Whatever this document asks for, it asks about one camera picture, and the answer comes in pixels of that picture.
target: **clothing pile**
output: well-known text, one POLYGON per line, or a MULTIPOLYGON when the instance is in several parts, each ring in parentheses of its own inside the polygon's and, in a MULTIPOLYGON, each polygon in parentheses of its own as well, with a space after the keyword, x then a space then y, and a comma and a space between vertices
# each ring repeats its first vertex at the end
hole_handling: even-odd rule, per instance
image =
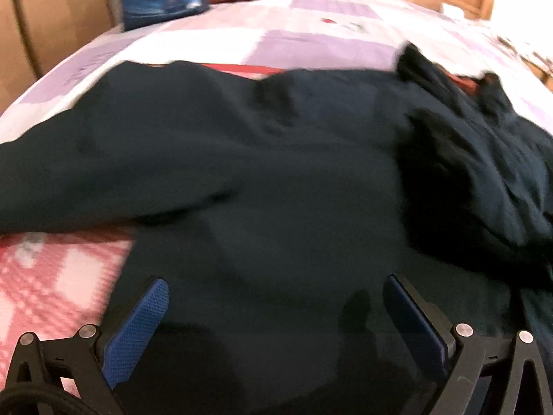
POLYGON ((124 63, 0 145, 0 233, 135 223, 109 310, 150 274, 171 302, 131 414, 420 413, 395 271, 481 335, 532 331, 553 382, 553 140, 474 84, 413 45, 395 73, 124 63))

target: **blue grip pad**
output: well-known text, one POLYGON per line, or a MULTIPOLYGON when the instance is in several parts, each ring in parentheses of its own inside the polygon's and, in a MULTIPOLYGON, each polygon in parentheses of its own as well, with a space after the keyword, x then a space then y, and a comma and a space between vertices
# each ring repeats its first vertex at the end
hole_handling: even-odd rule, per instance
POLYGON ((422 374, 433 382, 447 378, 445 343, 394 276, 384 283, 384 304, 422 374))
POLYGON ((167 282, 157 279, 104 349, 102 372, 111 388, 131 377, 168 307, 169 287, 167 282))

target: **black cable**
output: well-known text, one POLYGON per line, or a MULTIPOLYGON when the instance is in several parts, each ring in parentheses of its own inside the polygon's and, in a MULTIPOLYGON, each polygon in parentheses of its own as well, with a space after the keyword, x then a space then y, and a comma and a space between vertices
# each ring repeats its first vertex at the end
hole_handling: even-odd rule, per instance
POLYGON ((67 415, 100 415, 81 399, 49 384, 21 382, 0 392, 0 415, 9 415, 21 405, 45 403, 67 415))

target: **silver screw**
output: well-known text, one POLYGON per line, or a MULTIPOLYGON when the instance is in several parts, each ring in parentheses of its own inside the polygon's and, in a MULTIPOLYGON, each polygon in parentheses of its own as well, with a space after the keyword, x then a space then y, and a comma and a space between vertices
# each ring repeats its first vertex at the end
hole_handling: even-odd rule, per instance
POLYGON ((25 334, 21 335, 19 338, 19 343, 21 343, 23 346, 30 345, 32 341, 34 340, 34 335, 30 332, 26 332, 25 334))
POLYGON ((96 334, 96 327, 93 324, 85 324, 81 329, 78 330, 78 334, 83 339, 89 339, 94 334, 96 334))
POLYGON ((466 323, 459 323, 457 326, 455 326, 455 331, 457 331, 457 334, 459 334, 461 337, 470 337, 472 334, 474 334, 472 327, 466 323))
POLYGON ((519 338, 524 343, 532 343, 534 341, 534 336, 532 334, 530 334, 530 332, 528 332, 528 331, 519 332, 519 338))

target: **bedsheet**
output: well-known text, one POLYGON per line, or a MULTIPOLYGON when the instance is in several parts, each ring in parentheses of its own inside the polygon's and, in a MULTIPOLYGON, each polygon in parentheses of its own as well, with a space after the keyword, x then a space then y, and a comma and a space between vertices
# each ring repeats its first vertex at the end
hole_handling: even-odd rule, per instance
MULTIPOLYGON (((400 0, 256 0, 120 33, 64 60, 0 117, 0 142, 71 107, 123 61, 209 63, 258 79, 289 68, 390 70, 405 41, 454 74, 497 73, 519 114, 553 132, 553 94, 488 27, 400 0)), ((17 338, 72 335, 98 322, 131 247, 129 228, 0 237, 0 386, 17 338)))

